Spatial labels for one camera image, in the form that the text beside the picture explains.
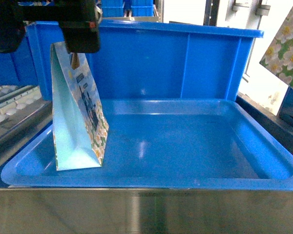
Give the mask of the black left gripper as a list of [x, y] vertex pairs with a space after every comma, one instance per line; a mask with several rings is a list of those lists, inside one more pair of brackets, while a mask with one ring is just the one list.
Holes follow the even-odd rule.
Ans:
[[59, 27], [71, 53], [96, 53], [100, 49], [102, 10], [95, 0], [59, 0]]

